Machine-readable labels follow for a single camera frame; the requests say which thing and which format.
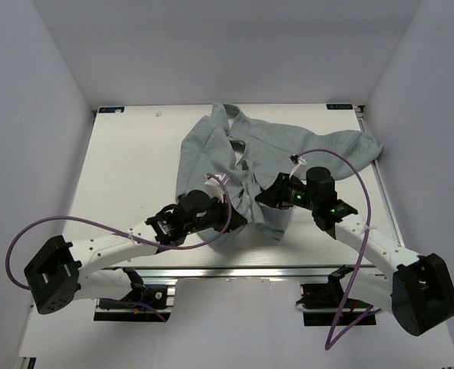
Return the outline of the grey zip-up jacket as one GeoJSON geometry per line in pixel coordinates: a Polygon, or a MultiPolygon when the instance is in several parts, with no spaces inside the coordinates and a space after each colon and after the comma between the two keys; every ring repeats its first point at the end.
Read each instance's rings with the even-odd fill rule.
{"type": "Polygon", "coordinates": [[[181,142],[176,197],[204,190],[208,174],[226,175],[235,210],[261,234],[280,240],[292,211],[268,208],[254,199],[280,172],[291,172],[291,155],[302,153],[309,166],[328,168],[342,180],[367,167],[382,150],[369,133],[317,135],[298,126],[250,118],[235,105],[215,103],[181,142]]]}

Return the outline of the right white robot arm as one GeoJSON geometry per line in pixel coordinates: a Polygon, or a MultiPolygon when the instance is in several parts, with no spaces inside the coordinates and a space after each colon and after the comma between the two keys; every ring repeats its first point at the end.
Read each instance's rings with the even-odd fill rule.
{"type": "Polygon", "coordinates": [[[343,307],[359,300],[380,308],[413,336],[454,317],[454,286],[440,256],[418,254],[366,225],[355,208],[339,199],[328,169],[311,168],[306,177],[300,181],[280,173],[255,200],[269,208],[296,206],[311,211],[321,231],[355,251],[363,251],[364,258],[379,270],[369,274],[341,267],[333,272],[327,283],[333,304],[343,307]]]}

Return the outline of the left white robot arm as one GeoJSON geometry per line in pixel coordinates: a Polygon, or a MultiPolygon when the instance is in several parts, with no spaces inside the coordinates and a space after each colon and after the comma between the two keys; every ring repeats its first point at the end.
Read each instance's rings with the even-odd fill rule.
{"type": "Polygon", "coordinates": [[[129,228],[86,241],[58,235],[45,242],[24,269],[39,314],[52,314],[77,299],[118,298],[133,307],[143,298],[142,280],[130,268],[113,265],[182,248],[190,234],[213,230],[220,237],[246,225],[225,197],[191,191],[154,217],[129,228]]]}

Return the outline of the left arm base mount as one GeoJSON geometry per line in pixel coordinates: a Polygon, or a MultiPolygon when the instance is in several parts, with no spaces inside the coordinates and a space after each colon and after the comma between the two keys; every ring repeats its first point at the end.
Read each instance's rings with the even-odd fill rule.
{"type": "Polygon", "coordinates": [[[95,321],[165,323],[174,305],[174,279],[145,277],[133,268],[93,274],[97,287],[95,321]]]}

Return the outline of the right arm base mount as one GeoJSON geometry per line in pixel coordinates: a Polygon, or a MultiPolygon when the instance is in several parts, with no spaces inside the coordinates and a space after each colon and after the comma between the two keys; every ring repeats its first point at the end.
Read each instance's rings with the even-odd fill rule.
{"type": "MultiPolygon", "coordinates": [[[[301,298],[296,307],[303,312],[303,323],[306,327],[330,327],[335,318],[344,288],[340,280],[350,276],[352,267],[343,266],[331,273],[323,284],[303,284],[301,298]]],[[[369,304],[348,298],[338,321],[338,326],[347,326],[363,313],[369,304]]]]}

